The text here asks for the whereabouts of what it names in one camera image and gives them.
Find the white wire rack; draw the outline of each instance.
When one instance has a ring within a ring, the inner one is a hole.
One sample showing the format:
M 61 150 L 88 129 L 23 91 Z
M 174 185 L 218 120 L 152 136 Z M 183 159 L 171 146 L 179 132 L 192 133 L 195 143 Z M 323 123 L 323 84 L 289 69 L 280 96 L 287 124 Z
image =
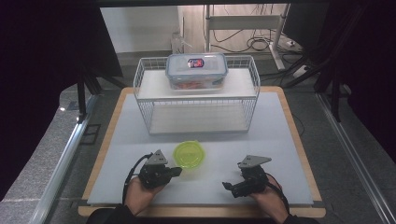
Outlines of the white wire rack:
M 226 56 L 229 73 L 221 90 L 172 90 L 167 58 L 142 58 L 134 96 L 150 134 L 248 132 L 260 93 L 251 56 Z

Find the clear plastic container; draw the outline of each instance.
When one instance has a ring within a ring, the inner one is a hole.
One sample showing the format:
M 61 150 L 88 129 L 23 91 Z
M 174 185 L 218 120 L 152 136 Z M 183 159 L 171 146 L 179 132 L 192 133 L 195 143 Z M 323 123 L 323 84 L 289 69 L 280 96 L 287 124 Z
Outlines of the clear plastic container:
M 165 73 L 174 90 L 220 89 L 227 76 L 224 54 L 172 54 Z

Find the yellow-green plastic bowl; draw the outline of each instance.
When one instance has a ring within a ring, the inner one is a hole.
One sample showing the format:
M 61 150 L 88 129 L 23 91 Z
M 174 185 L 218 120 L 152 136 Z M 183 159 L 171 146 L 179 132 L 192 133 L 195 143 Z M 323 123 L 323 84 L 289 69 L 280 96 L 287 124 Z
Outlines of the yellow-green plastic bowl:
M 202 163 L 205 152 L 197 141 L 180 143 L 174 150 L 173 157 L 181 168 L 194 168 Z

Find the sleeve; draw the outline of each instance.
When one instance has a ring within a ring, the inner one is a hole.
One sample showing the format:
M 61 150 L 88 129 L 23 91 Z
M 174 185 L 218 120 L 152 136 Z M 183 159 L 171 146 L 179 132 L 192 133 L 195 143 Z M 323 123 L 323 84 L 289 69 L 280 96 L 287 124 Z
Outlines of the sleeve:
M 300 220 L 297 217 L 289 215 L 283 224 L 301 224 Z
M 133 224 L 137 223 L 137 217 L 135 217 L 128 206 L 119 204 L 114 212 L 108 217 L 105 224 Z

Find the person's left hand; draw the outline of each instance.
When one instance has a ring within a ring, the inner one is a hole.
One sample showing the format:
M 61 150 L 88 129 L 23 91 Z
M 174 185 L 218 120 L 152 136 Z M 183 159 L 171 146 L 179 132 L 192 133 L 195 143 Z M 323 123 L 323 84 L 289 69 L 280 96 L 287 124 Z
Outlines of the person's left hand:
M 129 182 L 128 191 L 125 197 L 125 205 L 128 206 L 132 214 L 136 216 L 141 211 L 145 210 L 154 196 L 159 193 L 165 186 L 160 186 L 155 189 L 146 189 L 139 177 L 135 177 Z

